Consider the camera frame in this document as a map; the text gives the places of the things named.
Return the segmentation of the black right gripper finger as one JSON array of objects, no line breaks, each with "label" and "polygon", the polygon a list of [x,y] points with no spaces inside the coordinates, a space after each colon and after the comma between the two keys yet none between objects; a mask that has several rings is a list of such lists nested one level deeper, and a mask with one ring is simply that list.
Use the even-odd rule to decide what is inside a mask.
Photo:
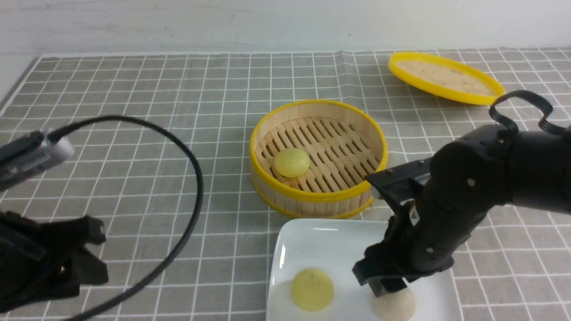
[{"label": "black right gripper finger", "polygon": [[407,289],[407,284],[403,278],[373,278],[368,281],[368,285],[375,297],[382,297]]}]

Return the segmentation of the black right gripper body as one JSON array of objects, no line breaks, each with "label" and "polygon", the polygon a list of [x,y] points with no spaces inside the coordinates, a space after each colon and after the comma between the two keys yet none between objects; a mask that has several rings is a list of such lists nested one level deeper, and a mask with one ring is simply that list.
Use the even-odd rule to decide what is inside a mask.
[{"label": "black right gripper body", "polygon": [[419,279],[451,267],[489,210],[488,201],[444,196],[400,200],[385,196],[394,214],[383,240],[366,248],[353,266],[359,284],[382,279]]}]

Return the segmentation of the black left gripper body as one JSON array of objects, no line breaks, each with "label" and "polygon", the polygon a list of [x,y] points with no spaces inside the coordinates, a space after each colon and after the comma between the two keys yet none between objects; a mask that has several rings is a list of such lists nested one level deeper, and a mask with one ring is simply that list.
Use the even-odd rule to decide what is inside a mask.
[{"label": "black left gripper body", "polygon": [[0,216],[0,310],[76,297],[80,286],[108,282],[108,267],[86,244],[106,242],[93,217],[36,222],[11,211]]}]

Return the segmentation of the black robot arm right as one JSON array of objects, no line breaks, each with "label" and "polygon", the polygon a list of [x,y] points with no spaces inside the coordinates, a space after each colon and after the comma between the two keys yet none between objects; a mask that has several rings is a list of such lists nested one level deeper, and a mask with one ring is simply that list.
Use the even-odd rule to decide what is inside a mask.
[{"label": "black robot arm right", "polygon": [[453,253],[496,206],[570,213],[570,139],[485,125],[434,156],[371,173],[391,207],[383,239],[352,272],[376,297],[453,266]]}]

